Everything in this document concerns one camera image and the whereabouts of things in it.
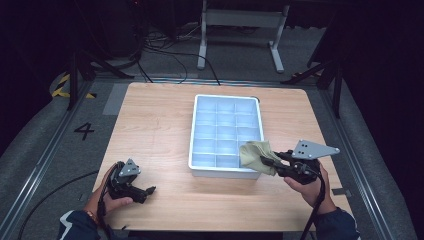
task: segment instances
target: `person's left hand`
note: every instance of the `person's left hand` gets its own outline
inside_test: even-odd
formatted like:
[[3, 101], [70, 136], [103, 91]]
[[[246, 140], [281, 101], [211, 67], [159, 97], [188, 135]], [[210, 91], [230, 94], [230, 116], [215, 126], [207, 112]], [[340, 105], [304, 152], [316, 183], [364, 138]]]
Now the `person's left hand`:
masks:
[[[107, 182], [107, 177], [109, 176], [109, 173], [112, 171], [113, 167], [114, 166], [109, 168], [109, 170], [103, 176], [102, 184], [100, 184], [100, 186], [96, 189], [96, 191], [94, 191], [93, 195], [91, 196], [91, 198], [88, 200], [87, 204], [85, 205], [85, 207], [83, 209], [84, 211], [90, 211], [95, 216], [97, 216], [97, 204], [99, 202], [100, 195], [102, 194], [103, 187]], [[132, 203], [133, 199], [130, 198], [130, 197], [112, 199], [112, 197], [109, 195], [109, 192], [106, 189], [106, 194], [103, 197], [103, 201], [104, 201], [105, 206], [106, 206], [106, 214], [107, 214], [114, 209], [117, 209], [119, 207], [123, 207], [123, 206], [126, 206], [126, 205]]]

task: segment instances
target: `printed number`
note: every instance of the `printed number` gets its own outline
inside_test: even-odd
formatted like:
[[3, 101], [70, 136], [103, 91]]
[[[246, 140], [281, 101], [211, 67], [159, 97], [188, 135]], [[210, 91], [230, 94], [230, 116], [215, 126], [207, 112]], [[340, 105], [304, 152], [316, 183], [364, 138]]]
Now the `printed number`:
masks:
[[81, 127], [74, 130], [74, 132], [84, 133], [84, 137], [82, 137], [82, 140], [84, 141], [87, 138], [87, 134], [94, 132], [94, 130], [90, 130], [91, 123], [86, 123], [82, 125]]

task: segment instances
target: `cloth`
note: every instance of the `cloth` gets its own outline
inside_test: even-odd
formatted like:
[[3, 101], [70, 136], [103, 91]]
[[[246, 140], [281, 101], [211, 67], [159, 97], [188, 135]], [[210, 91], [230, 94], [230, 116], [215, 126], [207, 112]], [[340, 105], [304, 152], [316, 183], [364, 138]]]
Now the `cloth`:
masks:
[[240, 146], [239, 153], [242, 166], [271, 176], [275, 176], [276, 171], [273, 167], [262, 164], [261, 156], [278, 162], [282, 161], [271, 150], [269, 141], [248, 141]]

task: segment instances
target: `wooden table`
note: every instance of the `wooden table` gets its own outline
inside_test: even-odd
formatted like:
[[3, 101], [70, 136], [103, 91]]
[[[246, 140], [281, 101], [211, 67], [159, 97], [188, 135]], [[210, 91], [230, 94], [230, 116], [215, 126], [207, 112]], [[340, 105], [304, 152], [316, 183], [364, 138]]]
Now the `wooden table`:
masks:
[[[293, 149], [299, 139], [325, 144], [303, 90], [132, 83], [94, 188], [113, 163], [132, 158], [142, 171], [133, 185], [157, 189], [144, 204], [109, 214], [109, 224], [132, 230], [302, 231], [312, 208], [283, 178], [192, 176], [188, 158], [196, 94], [258, 97], [264, 137], [274, 151]], [[331, 158], [320, 160], [331, 188], [341, 188]], [[345, 195], [332, 198], [351, 212]]]

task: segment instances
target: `black wire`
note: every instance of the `black wire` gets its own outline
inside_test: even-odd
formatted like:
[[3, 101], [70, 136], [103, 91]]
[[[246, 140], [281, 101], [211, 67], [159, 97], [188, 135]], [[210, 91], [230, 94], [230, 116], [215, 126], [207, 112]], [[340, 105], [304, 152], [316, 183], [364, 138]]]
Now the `black wire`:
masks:
[[[114, 173], [114, 171], [117, 168], [118, 168], [118, 165], [114, 164], [112, 169], [109, 172], [109, 175], [107, 176], [107, 181], [110, 180], [110, 177], [112, 176], [112, 174]], [[105, 232], [107, 239], [110, 239], [111, 238], [110, 232], [108, 231], [108, 228], [107, 228], [105, 220], [104, 220], [104, 216], [106, 215], [106, 205], [105, 205], [103, 198], [107, 193], [106, 189], [107, 189], [107, 183], [105, 183], [105, 185], [103, 186], [102, 192], [100, 193], [99, 201], [97, 203], [97, 220], [99, 221], [100, 227]]]
[[152, 79], [150, 79], [150, 77], [149, 77], [149, 75], [147, 75], [147, 73], [144, 71], [144, 69], [141, 67], [141, 65], [140, 65], [140, 62], [139, 61], [137, 61], [137, 65], [138, 65], [138, 68], [140, 69], [140, 73], [143, 75], [144, 74], [144, 76], [146, 76], [147, 77], [147, 79], [149, 79], [149, 81], [151, 82], [151, 83], [153, 83], [153, 81], [152, 81]]
[[199, 54], [193, 54], [193, 53], [179, 53], [179, 52], [168, 52], [168, 51], [162, 51], [162, 50], [157, 50], [154, 48], [151, 48], [149, 46], [145, 46], [145, 48], [150, 49], [152, 51], [156, 51], [156, 52], [160, 52], [160, 53], [165, 53], [165, 54], [175, 54], [175, 55], [185, 55], [185, 56], [195, 56], [195, 57], [200, 57], [203, 58], [206, 63], [209, 65], [209, 67], [211, 68], [212, 74], [215, 77], [216, 82], [218, 83], [218, 85], [221, 85], [221, 83], [219, 82], [218, 76], [216, 76], [215, 70], [212, 67], [212, 64], [209, 62], [209, 60], [203, 56], [200, 56]]
[[316, 174], [317, 177], [321, 180], [321, 188], [320, 188], [320, 192], [319, 192], [319, 195], [317, 197], [317, 200], [315, 201], [314, 208], [312, 209], [312, 213], [309, 216], [308, 222], [306, 223], [305, 229], [303, 230], [302, 236], [300, 237], [301, 240], [304, 240], [306, 238], [306, 235], [308, 234], [309, 229], [311, 228], [312, 222], [314, 221], [314, 218], [317, 215], [318, 209], [321, 206], [321, 203], [325, 198], [324, 178], [322, 177], [321, 174], [318, 174], [317, 172], [311, 170], [310, 168], [308, 168], [308, 171]]
[[184, 72], [185, 72], [184, 79], [181, 80], [180, 82], [178, 82], [178, 84], [183, 83], [185, 80], [187, 80], [187, 77], [188, 77], [187, 67], [177, 57], [175, 57], [174, 55], [171, 55], [171, 54], [166, 54], [166, 53], [161, 53], [161, 52], [150, 52], [150, 51], [146, 51], [146, 52], [153, 53], [153, 54], [162, 54], [162, 55], [165, 55], [165, 56], [173, 57], [184, 68]]
[[65, 187], [65, 186], [67, 186], [67, 185], [69, 185], [69, 184], [71, 184], [71, 183], [73, 183], [73, 182], [75, 182], [75, 181], [78, 181], [78, 180], [80, 180], [80, 179], [82, 179], [82, 178], [85, 178], [85, 177], [88, 177], [88, 176], [90, 176], [90, 175], [93, 175], [93, 174], [96, 174], [96, 173], [98, 173], [99, 171], [97, 170], [97, 171], [93, 171], [93, 172], [90, 172], [90, 173], [87, 173], [87, 174], [84, 174], [84, 175], [82, 175], [82, 176], [80, 176], [80, 177], [77, 177], [77, 178], [74, 178], [74, 179], [72, 179], [72, 180], [70, 180], [70, 181], [68, 181], [68, 182], [66, 182], [66, 183], [64, 183], [64, 184], [62, 184], [61, 186], [59, 186], [59, 187], [57, 187], [55, 190], [53, 190], [53, 191], [51, 191], [49, 194], [47, 194], [43, 199], [41, 199], [33, 208], [32, 208], [32, 210], [29, 212], [29, 214], [28, 214], [28, 216], [25, 218], [25, 221], [23, 222], [23, 224], [22, 224], [22, 226], [21, 226], [21, 229], [20, 229], [20, 231], [19, 231], [19, 235], [18, 235], [18, 239], [21, 239], [22, 238], [22, 234], [23, 234], [23, 232], [24, 232], [24, 229], [25, 229], [25, 226], [26, 226], [26, 224], [28, 223], [28, 221], [29, 221], [29, 219], [30, 219], [30, 217], [32, 216], [32, 214], [35, 212], [35, 210], [37, 210], [37, 208], [48, 198], [48, 197], [50, 197], [51, 195], [53, 195], [55, 192], [57, 192], [57, 191], [59, 191], [60, 189], [62, 189], [63, 187]]

